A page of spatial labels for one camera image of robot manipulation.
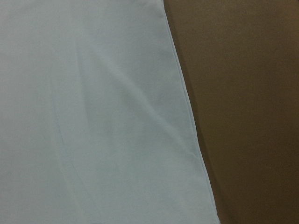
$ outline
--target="white fabric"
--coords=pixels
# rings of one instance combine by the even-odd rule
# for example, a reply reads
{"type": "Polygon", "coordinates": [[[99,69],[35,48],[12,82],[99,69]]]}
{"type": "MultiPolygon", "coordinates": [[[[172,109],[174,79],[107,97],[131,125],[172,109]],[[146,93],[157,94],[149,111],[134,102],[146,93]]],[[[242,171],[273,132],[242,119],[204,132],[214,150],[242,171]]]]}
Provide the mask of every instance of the white fabric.
{"type": "Polygon", "coordinates": [[[0,1],[0,224],[216,224],[161,0],[0,1]]]}

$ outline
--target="brown background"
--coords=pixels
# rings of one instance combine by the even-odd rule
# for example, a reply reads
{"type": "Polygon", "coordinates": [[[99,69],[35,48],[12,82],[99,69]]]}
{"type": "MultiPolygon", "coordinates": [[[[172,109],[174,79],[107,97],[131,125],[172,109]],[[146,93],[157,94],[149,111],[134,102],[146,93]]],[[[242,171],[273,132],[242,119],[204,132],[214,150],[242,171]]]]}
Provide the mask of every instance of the brown background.
{"type": "Polygon", "coordinates": [[[299,2],[164,0],[222,224],[299,224],[299,2]]]}

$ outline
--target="wrinkle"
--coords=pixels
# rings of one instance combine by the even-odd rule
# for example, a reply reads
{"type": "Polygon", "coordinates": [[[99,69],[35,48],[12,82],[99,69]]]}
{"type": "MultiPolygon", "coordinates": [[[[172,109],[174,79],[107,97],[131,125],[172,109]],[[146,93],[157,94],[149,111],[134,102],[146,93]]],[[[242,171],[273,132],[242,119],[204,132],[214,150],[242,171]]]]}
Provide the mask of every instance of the wrinkle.
{"type": "Polygon", "coordinates": [[[184,147],[183,138],[167,120],[161,117],[161,115],[149,102],[146,94],[118,68],[117,64],[113,63],[112,59],[108,58],[107,55],[103,56],[100,52],[97,52],[96,48],[92,48],[91,46],[89,46],[89,48],[90,52],[93,52],[101,64],[106,66],[108,71],[110,71],[109,74],[112,78],[130,93],[145,113],[148,114],[148,116],[156,122],[179,146],[184,147]]]}
{"type": "Polygon", "coordinates": [[[85,117],[86,117],[86,120],[87,120],[87,122],[88,122],[88,130],[90,131],[90,120],[89,120],[89,118],[88,118],[88,113],[87,113],[87,97],[86,97],[86,94],[85,94],[85,91],[84,91],[84,86],[83,86],[83,84],[84,84],[84,81],[83,81],[83,78],[82,78],[82,76],[83,76],[83,65],[82,65],[82,60],[81,60],[81,57],[80,57],[80,51],[79,51],[79,49],[78,49],[78,44],[77,44],[77,41],[76,40],[74,40],[74,45],[75,45],[75,57],[76,57],[76,66],[77,66],[77,70],[78,70],[78,75],[79,75],[79,79],[80,79],[80,93],[81,93],[81,95],[83,96],[83,103],[84,103],[84,115],[85,115],[85,117]]]}
{"type": "MultiPolygon", "coordinates": [[[[57,157],[58,157],[58,162],[59,164],[64,164],[64,170],[67,172],[67,168],[66,167],[72,167],[73,170],[75,170],[76,168],[74,167],[73,165],[73,162],[70,161],[70,155],[68,153],[68,150],[66,148],[66,144],[64,142],[64,138],[63,138],[63,135],[61,133],[61,127],[60,127],[60,124],[59,124],[59,117],[58,117],[58,109],[57,109],[57,106],[55,104],[55,96],[54,96],[54,84],[53,84],[53,80],[52,80],[52,76],[50,76],[50,90],[51,90],[51,104],[52,104],[52,107],[53,107],[53,112],[54,112],[54,120],[55,120],[55,123],[56,123],[56,126],[57,126],[57,130],[58,130],[58,135],[60,137],[60,140],[61,140],[61,144],[62,144],[62,148],[63,148],[63,152],[64,153],[60,153],[59,155],[57,154],[57,157]]],[[[75,173],[77,174],[77,177],[79,178],[79,180],[82,182],[82,179],[78,176],[78,173],[77,171],[75,170],[75,173]]],[[[72,188],[70,187],[70,183],[69,183],[69,178],[67,178],[66,175],[63,175],[64,177],[64,181],[67,183],[67,188],[69,189],[69,191],[72,193],[72,195],[74,195],[74,192],[72,190],[72,188]]],[[[74,200],[76,202],[76,205],[78,208],[80,208],[80,204],[78,202],[78,197],[74,196],[74,200]]],[[[80,215],[81,217],[84,217],[84,219],[86,219],[86,216],[81,212],[81,209],[79,209],[79,212],[80,212],[80,215]]]]}
{"type": "MultiPolygon", "coordinates": [[[[70,19],[71,19],[71,25],[73,25],[71,13],[69,15],[70,15],[70,19]]],[[[76,65],[78,67],[78,73],[81,74],[82,71],[81,71],[81,68],[79,66],[79,58],[78,58],[78,55],[77,55],[77,53],[78,53],[78,51],[77,51],[77,43],[76,43],[76,40],[74,38],[74,35],[73,35],[72,42],[73,42],[73,46],[74,46],[74,48],[76,50],[75,51],[75,59],[76,59],[75,62],[76,62],[76,65]]],[[[88,216],[90,216],[92,214],[92,215],[94,215],[96,217],[97,216],[96,214],[99,214],[97,204],[96,204],[95,200],[93,199],[91,193],[87,189],[86,185],[84,184],[84,181],[80,177],[80,175],[79,175],[79,173],[78,173],[78,171],[77,171],[77,169],[76,169],[76,167],[74,165],[74,161],[73,161],[73,159],[70,156],[70,152],[69,152],[70,149],[67,147],[67,144],[66,144],[66,142],[64,140],[64,137],[63,137],[63,134],[62,134],[62,130],[61,130],[61,126],[60,126],[60,118],[58,116],[59,109],[57,108],[55,100],[54,100],[55,99],[55,96],[54,96],[55,93],[53,91],[54,90],[54,84],[53,84],[53,81],[52,81],[52,77],[50,78],[50,83],[51,83],[52,106],[53,106],[53,109],[54,109],[54,114],[55,114],[55,120],[56,120],[56,124],[57,124],[57,129],[58,129],[58,133],[59,133],[59,136],[60,136],[60,139],[61,139],[62,148],[63,148],[63,151],[64,151],[64,153],[61,155],[62,156],[61,159],[64,159],[63,163],[65,164],[65,171],[69,172],[71,176],[75,176],[75,177],[71,177],[71,182],[72,182],[73,187],[75,188],[75,191],[78,190],[78,187],[79,187],[79,189],[82,187],[83,190],[84,190],[84,192],[87,195],[88,200],[89,200],[89,202],[88,202],[89,207],[90,208],[91,207],[94,208],[93,210],[90,210],[90,209],[87,210],[87,209],[83,208],[83,210],[86,212],[86,215],[89,214],[88,216]]],[[[85,201],[84,198],[78,198],[78,197],[75,197],[75,198],[76,198],[76,201],[80,201],[80,202],[83,203],[83,205],[87,205],[84,202],[85,201]]]]}

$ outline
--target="brown fabric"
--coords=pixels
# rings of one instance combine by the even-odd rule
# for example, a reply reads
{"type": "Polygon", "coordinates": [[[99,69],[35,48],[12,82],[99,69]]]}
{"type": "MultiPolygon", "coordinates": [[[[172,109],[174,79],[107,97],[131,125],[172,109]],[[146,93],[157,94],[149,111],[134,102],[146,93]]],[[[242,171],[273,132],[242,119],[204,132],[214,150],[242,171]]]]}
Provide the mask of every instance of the brown fabric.
{"type": "Polygon", "coordinates": [[[299,2],[164,3],[221,223],[299,223],[299,2]]]}

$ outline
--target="light blue cloth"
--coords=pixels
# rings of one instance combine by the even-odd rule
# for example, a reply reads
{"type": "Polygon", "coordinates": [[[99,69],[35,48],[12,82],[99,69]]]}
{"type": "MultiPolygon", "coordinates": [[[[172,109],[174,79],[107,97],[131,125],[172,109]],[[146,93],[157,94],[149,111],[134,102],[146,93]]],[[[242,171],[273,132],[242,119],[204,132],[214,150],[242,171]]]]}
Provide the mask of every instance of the light blue cloth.
{"type": "Polygon", "coordinates": [[[163,1],[1,0],[0,224],[217,223],[163,1]]]}

